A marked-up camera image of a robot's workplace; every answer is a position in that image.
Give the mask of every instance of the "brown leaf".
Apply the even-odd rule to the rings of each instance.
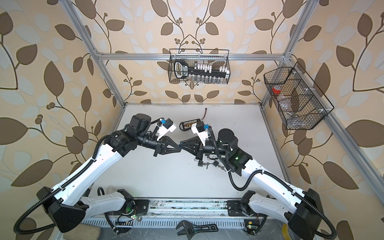
[[[214,0],[209,6],[209,13],[212,17],[219,16],[225,7],[225,0]]]
[[[257,29],[262,31],[271,30],[273,28],[273,21],[267,18],[259,19],[255,21]]]
[[[73,166],[73,168],[72,168],[72,170],[71,170],[71,172],[70,172],[70,175],[74,172],[74,171],[76,171],[79,167],[81,166],[81,163],[76,163],[76,165],[75,166]]]
[[[346,130],[360,147],[378,147],[384,145],[384,126],[371,120],[358,120]]]
[[[51,170],[53,162],[48,159],[35,162],[27,169],[25,169],[16,179],[11,186],[25,187],[32,185],[45,177]]]
[[[89,29],[88,25],[85,25],[84,27],[85,27],[85,30],[87,30],[89,37],[92,38],[91,30]]]
[[[111,91],[110,91],[109,88],[106,88],[106,89],[103,91],[103,94],[104,94],[104,96],[105,96],[106,98],[110,98],[111,95],[112,95],[112,93],[111,93]]]
[[[218,54],[218,48],[213,49],[209,54]]]
[[[191,99],[191,95],[188,94],[188,95],[184,95],[184,96],[181,98],[181,101],[182,101],[183,103],[187,103],[190,99]]]
[[[264,70],[264,64],[261,64],[257,69],[256,69],[256,75],[260,74]]]
[[[283,16],[290,18],[297,13],[303,4],[303,0],[286,0],[283,5]]]
[[[311,152],[312,149],[312,138],[304,138],[304,140],[299,143],[297,146],[297,151],[300,153],[300,155],[308,155]]]
[[[372,31],[372,19],[367,14],[363,13],[358,22],[358,32],[367,37]]]
[[[281,124],[281,129],[283,130],[283,134],[285,137],[288,137],[289,133],[288,130],[285,128],[284,124]]]
[[[135,91],[133,94],[135,94],[136,96],[143,96],[143,95],[147,94],[147,92]]]
[[[140,103],[151,104],[152,102],[150,99],[145,99],[145,100],[141,101]]]
[[[99,135],[100,131],[101,131],[101,120],[97,122],[95,128],[93,129],[93,134],[97,136]]]
[[[303,59],[301,58],[298,58],[297,59],[297,66],[298,68],[300,69],[300,71],[302,71],[303,73],[305,73],[305,62]]]
[[[47,3],[49,5],[56,5],[59,2],[59,0],[47,0]]]
[[[33,220],[30,217],[27,217],[20,224],[20,229],[24,230],[24,231],[36,229],[36,222],[35,222],[35,220]],[[16,235],[16,240],[30,240],[33,237],[33,235],[34,235],[34,233],[27,234],[27,235],[17,234]]]
[[[234,103],[235,104],[244,104],[245,102],[243,100],[240,100],[240,99],[235,99]]]
[[[201,95],[197,95],[195,94],[195,100],[198,102],[198,103],[202,103],[204,101],[204,98],[203,96]]]
[[[13,29],[13,22],[11,16],[7,12],[0,14],[0,33],[1,35],[7,35]]]
[[[216,61],[214,63],[212,63],[212,68],[213,69],[219,69],[221,66],[223,66],[225,64],[224,61]]]
[[[249,96],[249,95],[251,95],[251,91],[248,91],[248,90],[246,90],[246,91],[240,91],[240,92],[237,92],[238,94],[240,94],[240,95],[243,95],[243,96]]]
[[[74,2],[87,18],[94,19],[96,17],[96,8],[92,0],[74,0]]]
[[[291,94],[291,97],[290,97],[290,101],[291,101],[291,108],[292,108],[292,111],[294,111],[294,112],[299,111],[299,107],[300,107],[300,99],[299,99],[299,96],[298,96],[298,94],[297,94],[296,89],[293,90],[293,92],[292,92],[292,94]]]
[[[91,92],[86,86],[84,88],[83,94],[81,95],[81,107],[83,108],[84,112],[89,111],[89,109],[91,108],[91,104],[92,104]]]
[[[157,64],[164,70],[170,71],[172,69],[171,65],[167,62],[157,62]]]
[[[295,30],[295,28],[296,28],[296,24],[293,24],[292,27],[291,27],[291,30],[289,31],[289,37],[292,36],[292,33]]]
[[[299,165],[299,172],[300,172],[300,175],[303,177],[304,181],[311,184],[310,176],[308,175],[307,170],[302,164]]]
[[[128,75],[128,71],[121,64],[119,64],[119,69],[124,75]]]
[[[88,142],[88,131],[83,127],[73,127],[72,128],[73,135],[77,138],[81,143]]]
[[[70,26],[65,24],[58,24],[55,26],[56,31],[67,40],[74,40],[76,35]]]
[[[307,130],[296,130],[293,134],[293,142],[299,145],[302,140],[306,139]]]
[[[213,36],[218,35],[218,29],[217,29],[216,24],[214,24],[214,23],[211,23],[211,22],[206,23],[205,24],[205,30],[210,35],[213,35]]]
[[[180,83],[180,79],[175,78],[175,79],[170,80],[169,82],[172,83],[172,84],[179,84]]]
[[[16,52],[16,58],[19,61],[20,64],[22,65],[28,65],[31,64],[37,55],[37,45],[29,45],[20,48]]]
[[[266,51],[265,50],[259,50],[259,51],[253,52],[252,54],[266,54]]]
[[[246,86],[250,86],[251,85],[251,82],[248,81],[248,80],[241,80],[241,83],[246,85]]]
[[[331,73],[329,72],[327,64],[323,63],[319,71],[314,78],[314,88],[320,96],[323,96],[324,93],[328,90],[329,85],[331,84]]]
[[[124,21],[118,19],[108,20],[105,25],[111,31],[120,31],[124,27]]]
[[[336,47],[336,56],[339,63],[344,67],[351,66],[355,58],[355,54],[351,49],[342,46]]]
[[[152,8],[155,13],[161,17],[166,17],[168,15],[168,6],[162,0],[151,0]]]
[[[90,59],[90,58],[87,59],[87,65],[88,65],[89,73],[93,76],[93,62],[92,62],[92,59]]]
[[[113,96],[113,98],[112,98],[113,107],[116,107],[116,103],[117,103],[117,99],[115,96]]]
[[[323,168],[332,182],[336,183],[340,187],[350,190],[359,188],[348,173],[336,163],[325,162]]]
[[[64,90],[63,77],[52,61],[45,67],[44,82],[48,90],[56,97],[58,97]]]
[[[328,6],[328,4],[329,4],[329,0],[320,0],[320,1],[319,1],[319,4],[320,4],[321,6],[323,6],[323,7]]]
[[[339,240],[353,240],[353,234],[348,221],[342,220],[336,226],[337,236]]]
[[[134,85],[134,86],[140,86],[141,83],[142,83],[141,80],[136,80],[136,81],[133,82],[133,85]]]
[[[68,150],[73,154],[79,154],[83,150],[83,144],[75,137],[66,137],[65,143]]]
[[[163,36],[168,36],[173,32],[173,24],[172,23],[164,23],[161,27],[160,34]]]
[[[320,229],[323,234],[329,234],[326,230]]]
[[[207,93],[207,98],[214,98],[219,94],[219,92],[219,90],[210,91],[209,93]]]
[[[166,95],[170,98],[179,98],[179,96],[177,95],[177,93],[175,92],[172,92],[172,91],[166,91]]]
[[[49,228],[49,229],[43,231],[43,232],[36,238],[36,240],[48,240],[49,237],[51,236],[53,230],[54,230],[54,227]]]
[[[7,145],[21,139],[28,128],[13,118],[0,118],[0,145]]]
[[[73,61],[73,72],[76,73],[80,71],[83,66],[83,57],[78,57]]]
[[[321,30],[321,27],[318,25],[310,26],[310,28],[308,28],[304,34],[304,41],[308,42],[308,41],[314,40],[315,37],[319,35],[320,30]]]

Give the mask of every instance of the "aluminum frame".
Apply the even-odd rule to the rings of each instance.
[[[119,89],[117,88],[115,82],[113,81],[111,75],[109,74],[107,67],[104,65],[103,61],[98,58],[96,53],[95,46],[93,45],[92,39],[88,35],[87,30],[85,29],[83,23],[79,19],[79,16],[77,15],[73,4],[70,0],[60,0],[61,6],[65,13],[68,15],[68,18],[71,20],[74,28],[76,29],[77,33],[79,34],[80,38],[83,40],[83,43],[85,47],[87,48],[89,54],[91,55],[91,58],[93,59],[93,62],[97,66],[97,68],[100,70],[103,78],[105,79],[107,85],[110,87],[112,93],[116,97],[117,102],[120,106],[125,105],[125,101],[123,97],[121,96]]]

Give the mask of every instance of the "leaf pattern wallpaper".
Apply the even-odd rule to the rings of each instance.
[[[295,47],[293,60],[335,105],[346,130],[384,174],[384,3],[320,0]],[[293,183],[316,190],[338,238],[380,239],[384,209],[324,121],[313,130],[288,131],[275,105],[266,113]],[[354,211],[364,208],[361,224]],[[321,231],[328,231],[321,223]]]
[[[14,222],[92,155],[120,106],[57,1],[1,1],[0,35],[2,238],[47,240],[53,228],[15,236]],[[50,223],[38,209],[22,228]]]

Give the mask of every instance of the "wire basket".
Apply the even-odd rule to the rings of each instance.
[[[228,84],[229,50],[222,49],[170,49],[169,82]]]
[[[265,86],[287,130],[311,130],[334,109],[315,82],[315,87],[305,83],[300,69],[296,63],[293,68],[280,67],[264,74]],[[323,106],[314,91],[324,96],[331,107]]]

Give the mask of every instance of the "cable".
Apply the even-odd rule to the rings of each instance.
[[[39,228],[36,228],[36,229],[33,229],[33,230],[22,230],[20,229],[20,225],[21,223],[24,221],[24,219],[30,215],[31,212],[33,212],[36,208],[38,208],[41,204],[47,202],[47,201],[51,201],[52,200],[52,197],[54,195],[56,195],[58,192],[62,191],[66,186],[68,186],[71,182],[73,182],[76,178],[78,178],[83,172],[85,172],[91,165],[92,163],[94,162],[94,159],[96,159],[96,156],[97,156],[97,153],[99,151],[99,147],[102,143],[102,141],[104,139],[106,139],[107,137],[109,137],[109,135],[106,135],[104,137],[102,137],[98,143],[96,144],[96,147],[95,147],[95,151],[93,153],[93,156],[92,156],[92,159],[73,177],[71,177],[68,181],[66,181],[63,185],[61,185],[59,188],[57,188],[56,190],[54,190],[53,192],[50,192],[48,193],[45,197],[43,197],[40,201],[38,201],[35,205],[33,205],[32,207],[30,207],[23,215],[21,215],[21,217],[16,221],[15,225],[13,226],[13,232],[16,233],[16,234],[19,234],[19,235],[26,235],[26,234],[32,234],[32,233],[37,233],[37,232],[41,232],[41,231],[44,231],[44,230],[47,230],[49,228],[52,228],[52,227],[55,227],[56,225],[53,223],[53,224],[50,224],[50,225],[47,225],[47,226],[44,226],[44,227],[39,227]]]
[[[215,153],[216,153],[216,156],[217,158],[220,159],[220,161],[224,164],[225,168],[227,169],[228,171],[228,176],[229,176],[229,180],[232,184],[232,186],[238,190],[238,191],[244,191],[249,183],[251,182],[252,178],[258,174],[258,173],[261,173],[261,174],[266,174],[270,177],[272,177],[273,179],[275,179],[276,181],[278,181],[281,185],[283,185],[288,191],[290,191],[294,196],[298,197],[301,201],[303,201],[307,206],[309,206],[310,208],[312,208],[316,214],[318,216],[321,217],[321,219],[324,220],[324,222],[328,225],[328,227],[331,229],[331,234],[324,234],[324,233],[321,233],[319,231],[316,231],[316,234],[319,235],[320,237],[323,237],[323,238],[326,238],[326,239],[335,239],[337,237],[337,232],[336,232],[336,229],[335,227],[333,226],[333,224],[331,223],[331,221],[329,221],[329,219],[322,213],[320,212],[313,204],[311,204],[310,202],[308,202],[305,198],[303,198],[300,194],[298,194],[297,192],[294,192],[293,189],[288,185],[286,184],[283,180],[281,180],[279,177],[275,176],[273,173],[270,173],[270,172],[267,172],[267,171],[263,171],[263,170],[255,170],[253,173],[251,173],[251,175],[248,177],[247,179],[247,182],[245,183],[245,185],[243,187],[237,187],[236,184],[234,183],[233,179],[232,179],[232,174],[231,172],[229,171],[230,170],[230,167],[228,165],[227,162],[225,162],[222,158],[221,158],[221,155],[219,154],[219,151],[218,151],[218,146],[217,146],[217,142],[215,140],[215,135],[213,133],[213,130],[211,127],[208,128],[208,136],[211,137],[211,140],[214,144],[214,148],[215,148]]]
[[[104,195],[104,189],[102,187],[99,187],[97,189],[97,195],[98,196],[101,196],[100,192]],[[107,223],[111,226],[112,230],[116,233],[116,234],[119,234],[119,230],[113,225],[113,223],[111,222],[111,220],[109,219],[108,217],[108,214],[105,212],[104,213],[104,216],[105,216],[105,219],[107,220]]]
[[[204,118],[205,118],[205,115],[207,114],[207,108],[205,108],[205,113],[204,113],[204,117],[200,120],[202,121]]]

